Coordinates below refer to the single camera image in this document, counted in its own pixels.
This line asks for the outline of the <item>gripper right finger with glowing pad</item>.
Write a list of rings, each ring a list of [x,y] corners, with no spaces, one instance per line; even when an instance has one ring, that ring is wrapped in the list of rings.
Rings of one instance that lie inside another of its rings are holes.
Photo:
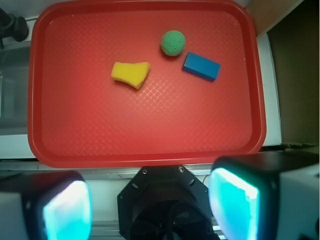
[[[208,197],[228,240],[317,240],[320,156],[265,151],[219,157],[209,175]]]

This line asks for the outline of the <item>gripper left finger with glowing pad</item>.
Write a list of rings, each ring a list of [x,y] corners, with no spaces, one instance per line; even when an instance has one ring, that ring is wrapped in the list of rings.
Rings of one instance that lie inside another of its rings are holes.
[[[0,180],[2,240],[87,240],[91,189],[74,170],[19,173]]]

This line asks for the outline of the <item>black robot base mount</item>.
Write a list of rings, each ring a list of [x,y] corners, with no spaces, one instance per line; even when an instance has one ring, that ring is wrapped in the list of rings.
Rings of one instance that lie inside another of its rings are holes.
[[[184,166],[142,167],[117,195],[126,240],[217,240],[209,189]]]

